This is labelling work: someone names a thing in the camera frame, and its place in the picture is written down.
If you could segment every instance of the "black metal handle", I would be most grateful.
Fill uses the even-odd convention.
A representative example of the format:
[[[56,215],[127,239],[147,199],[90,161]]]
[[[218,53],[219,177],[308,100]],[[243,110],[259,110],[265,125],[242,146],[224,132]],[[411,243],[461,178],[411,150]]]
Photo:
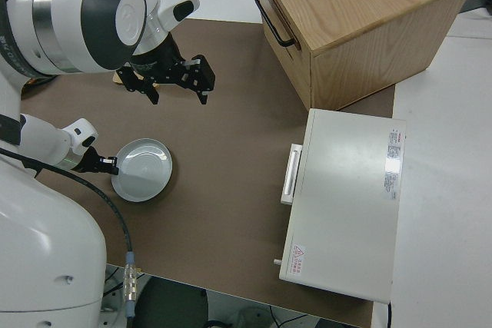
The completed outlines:
[[[278,34],[277,29],[275,28],[274,24],[271,23],[271,20],[269,19],[267,12],[264,10],[263,6],[260,4],[259,0],[254,0],[256,3],[256,6],[258,9],[260,9],[260,13],[264,18],[264,21],[267,23],[268,27],[271,29],[271,32],[274,34],[275,39],[277,40],[278,44],[283,47],[291,46],[295,44],[295,39],[291,38],[290,40],[282,40],[281,36]]]

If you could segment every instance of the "wooden cabinet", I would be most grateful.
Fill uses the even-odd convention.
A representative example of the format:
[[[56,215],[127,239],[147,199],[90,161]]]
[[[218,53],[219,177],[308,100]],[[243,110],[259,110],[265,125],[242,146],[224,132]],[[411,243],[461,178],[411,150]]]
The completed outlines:
[[[306,108],[337,110],[427,68],[464,0],[256,2]]]

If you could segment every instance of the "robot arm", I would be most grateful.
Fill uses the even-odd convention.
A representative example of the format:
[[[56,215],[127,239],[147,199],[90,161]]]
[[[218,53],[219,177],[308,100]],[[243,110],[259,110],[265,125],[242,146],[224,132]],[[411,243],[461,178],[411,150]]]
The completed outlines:
[[[28,78],[118,70],[129,76],[123,78],[129,90],[155,102],[153,81],[190,88],[205,103],[213,72],[204,57],[185,61],[169,33],[197,7],[198,0],[0,0],[0,148],[76,171],[105,160],[91,149],[97,132],[87,121],[61,130],[34,117],[22,121]],[[133,71],[144,76],[143,85]],[[98,225],[17,160],[0,158],[0,177],[0,235],[10,241],[0,247],[0,267],[15,271],[2,279],[0,326],[96,327],[105,268]],[[132,316],[131,245],[128,250]]]
[[[206,59],[198,55],[186,62],[169,33],[198,8],[198,0],[8,0],[5,6],[7,25],[0,28],[18,58],[2,56],[22,75],[95,73],[125,66],[120,76],[126,88],[153,96],[153,103],[158,97],[151,88],[155,82],[190,88],[202,104],[214,88]],[[143,85],[130,71],[144,76]]]
[[[21,143],[18,146],[21,155],[79,173],[118,174],[116,157],[102,157],[92,146],[98,132],[86,119],[78,119],[59,129],[39,118],[23,114],[21,123]]]

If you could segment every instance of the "red triangle warning sign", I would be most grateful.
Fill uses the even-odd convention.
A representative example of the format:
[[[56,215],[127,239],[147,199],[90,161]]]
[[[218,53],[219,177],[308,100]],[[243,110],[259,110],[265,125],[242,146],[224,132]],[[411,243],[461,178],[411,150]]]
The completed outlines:
[[[304,251],[299,246],[294,246],[294,256],[299,257],[300,255],[304,255]]]

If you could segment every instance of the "warning label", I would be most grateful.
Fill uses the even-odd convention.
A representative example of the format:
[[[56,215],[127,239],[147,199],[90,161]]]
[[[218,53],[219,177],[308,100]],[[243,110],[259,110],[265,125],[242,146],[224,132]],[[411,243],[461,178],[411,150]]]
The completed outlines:
[[[306,248],[301,245],[293,245],[291,251],[291,267],[289,273],[300,276],[302,273],[302,265],[304,263],[304,255]]]

